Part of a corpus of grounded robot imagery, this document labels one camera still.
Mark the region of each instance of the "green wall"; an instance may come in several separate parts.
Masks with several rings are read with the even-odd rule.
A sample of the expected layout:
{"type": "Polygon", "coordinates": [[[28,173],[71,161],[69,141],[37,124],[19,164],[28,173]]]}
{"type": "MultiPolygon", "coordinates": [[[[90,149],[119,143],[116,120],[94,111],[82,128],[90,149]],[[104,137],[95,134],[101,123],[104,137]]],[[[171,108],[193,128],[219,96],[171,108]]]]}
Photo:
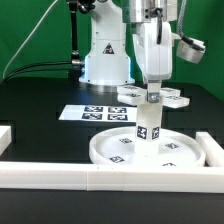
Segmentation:
{"type": "MultiPolygon", "coordinates": [[[[0,1],[0,74],[52,2],[53,0],[0,1]]],[[[188,0],[184,31],[193,38],[204,40],[207,51],[198,65],[185,62],[174,55],[171,80],[199,84],[224,101],[223,8],[224,2],[220,0],[188,0]]],[[[85,56],[90,49],[90,15],[79,15],[78,18],[80,54],[85,56]]],[[[175,27],[176,23],[173,22],[173,32],[175,27]]],[[[69,10],[66,0],[59,0],[8,71],[35,62],[70,60],[70,52],[69,10]]],[[[129,32],[127,53],[135,62],[129,32]]],[[[140,80],[138,66],[133,63],[132,67],[133,77],[140,80]]],[[[36,75],[61,77],[60,73],[36,75]]]]}

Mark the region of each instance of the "warning label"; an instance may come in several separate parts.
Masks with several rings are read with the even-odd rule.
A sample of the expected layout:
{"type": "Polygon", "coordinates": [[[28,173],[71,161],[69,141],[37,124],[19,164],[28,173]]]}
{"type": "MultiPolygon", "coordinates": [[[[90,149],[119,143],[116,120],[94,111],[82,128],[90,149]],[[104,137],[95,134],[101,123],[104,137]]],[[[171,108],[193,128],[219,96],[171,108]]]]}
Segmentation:
{"type": "Polygon", "coordinates": [[[104,54],[114,54],[114,50],[111,46],[111,44],[109,43],[107,45],[107,47],[105,48],[105,50],[103,51],[104,54]]]}

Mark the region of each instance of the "round white platform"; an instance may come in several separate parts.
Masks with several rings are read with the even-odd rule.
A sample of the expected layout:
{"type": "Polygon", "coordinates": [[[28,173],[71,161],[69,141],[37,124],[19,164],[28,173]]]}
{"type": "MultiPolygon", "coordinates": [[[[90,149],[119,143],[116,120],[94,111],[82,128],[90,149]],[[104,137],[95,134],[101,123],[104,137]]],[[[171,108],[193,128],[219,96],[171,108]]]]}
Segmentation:
{"type": "Polygon", "coordinates": [[[109,129],[95,135],[90,141],[92,162],[99,165],[204,166],[205,154],[194,139],[165,129],[160,132],[158,154],[136,154],[135,128],[109,129]]]}

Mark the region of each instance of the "black tabletop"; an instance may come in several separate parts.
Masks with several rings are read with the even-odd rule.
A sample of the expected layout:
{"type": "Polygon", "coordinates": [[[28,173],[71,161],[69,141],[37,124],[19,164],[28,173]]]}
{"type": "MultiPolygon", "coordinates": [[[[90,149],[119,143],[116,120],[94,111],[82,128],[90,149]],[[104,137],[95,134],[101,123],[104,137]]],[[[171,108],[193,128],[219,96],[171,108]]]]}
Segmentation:
{"type": "MultiPolygon", "coordinates": [[[[164,108],[162,127],[195,137],[209,132],[224,146],[224,103],[200,86],[166,83],[191,104],[164,108]]],[[[81,88],[67,79],[16,78],[0,86],[0,125],[13,142],[1,161],[91,163],[89,140],[134,123],[59,121],[65,105],[124,106],[116,93],[81,88]]],[[[222,194],[0,190],[0,223],[223,223],[222,194]]]]}

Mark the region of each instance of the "black cable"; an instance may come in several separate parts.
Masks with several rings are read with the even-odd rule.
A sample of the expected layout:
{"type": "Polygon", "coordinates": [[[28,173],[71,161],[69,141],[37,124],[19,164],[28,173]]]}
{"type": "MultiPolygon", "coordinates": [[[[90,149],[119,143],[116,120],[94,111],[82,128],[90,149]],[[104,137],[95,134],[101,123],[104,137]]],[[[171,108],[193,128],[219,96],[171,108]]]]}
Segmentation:
{"type": "Polygon", "coordinates": [[[158,16],[158,36],[157,36],[157,44],[161,44],[162,42],[162,32],[163,32],[163,21],[162,21],[162,12],[157,10],[158,16]]]}
{"type": "Polygon", "coordinates": [[[30,65],[25,65],[23,67],[13,70],[8,75],[10,75],[11,73],[23,71],[29,68],[41,67],[41,66],[56,66],[56,65],[71,65],[71,62],[70,61],[40,62],[40,63],[30,64],[30,65]]]}
{"type": "Polygon", "coordinates": [[[72,26],[72,60],[79,59],[79,51],[78,51],[78,31],[77,31],[77,7],[78,2],[67,0],[70,16],[71,16],[71,26],[72,26]]]}
{"type": "Polygon", "coordinates": [[[58,62],[42,62],[42,63],[35,63],[35,64],[30,64],[30,65],[26,65],[20,68],[17,68],[15,70],[13,70],[12,72],[10,72],[2,81],[0,84],[8,81],[11,77],[18,75],[18,74],[22,74],[22,73],[27,73],[27,72],[34,72],[34,71],[60,71],[60,70],[69,70],[69,69],[39,69],[39,70],[28,70],[30,68],[35,68],[35,67],[42,67],[42,66],[58,66],[58,65],[71,65],[71,62],[67,62],[67,61],[58,61],[58,62]]]}
{"type": "Polygon", "coordinates": [[[191,48],[193,48],[196,51],[204,51],[205,50],[204,47],[201,47],[198,44],[194,43],[194,41],[191,38],[187,37],[185,34],[183,34],[182,41],[187,43],[191,48]]]}
{"type": "Polygon", "coordinates": [[[12,73],[10,75],[7,75],[0,84],[7,82],[9,79],[13,78],[14,76],[20,75],[20,74],[24,74],[24,73],[31,73],[31,72],[53,72],[53,71],[68,71],[69,69],[34,69],[34,70],[28,70],[28,71],[20,71],[20,72],[16,72],[16,73],[12,73]]]}

